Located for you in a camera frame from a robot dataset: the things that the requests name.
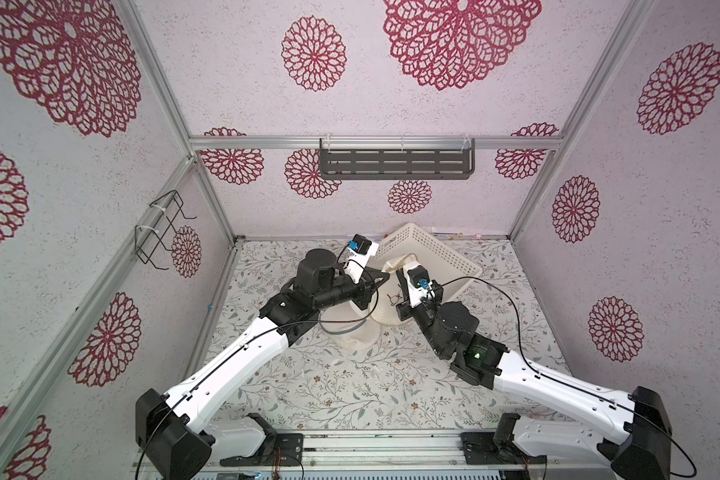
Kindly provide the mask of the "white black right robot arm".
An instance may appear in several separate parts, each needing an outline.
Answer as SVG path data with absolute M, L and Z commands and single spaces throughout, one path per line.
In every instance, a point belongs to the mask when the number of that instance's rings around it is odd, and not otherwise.
M 477 333 L 479 320 L 460 302 L 421 300 L 396 306 L 460 380 L 527 398 L 562 413 L 601 437 L 595 454 L 623 479 L 670 477 L 672 428 L 659 393 L 631 392 L 580 381 L 538 366 L 519 351 Z

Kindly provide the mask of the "white mesh bag blue trim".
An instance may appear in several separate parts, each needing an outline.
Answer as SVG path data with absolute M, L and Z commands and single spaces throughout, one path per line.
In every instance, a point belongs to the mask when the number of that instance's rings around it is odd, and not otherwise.
M 366 350 L 378 341 L 382 328 L 371 318 L 360 320 L 364 314 L 352 302 L 343 303 L 322 311 L 319 326 L 340 347 Z

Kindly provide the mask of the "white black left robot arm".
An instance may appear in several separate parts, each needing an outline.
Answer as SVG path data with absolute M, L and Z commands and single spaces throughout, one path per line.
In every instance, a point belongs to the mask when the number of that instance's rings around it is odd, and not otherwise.
M 142 459 L 165 479 L 191 479 L 208 462 L 238 457 L 255 464 L 271 455 L 276 431 L 258 414 L 229 427 L 213 417 L 267 362 L 285 352 L 319 321 L 322 311 L 345 302 L 368 307 L 388 274 L 368 267 L 378 243 L 348 242 L 346 259 L 312 249 L 248 328 L 200 370 L 165 392 L 142 394 L 135 405 L 135 437 Z

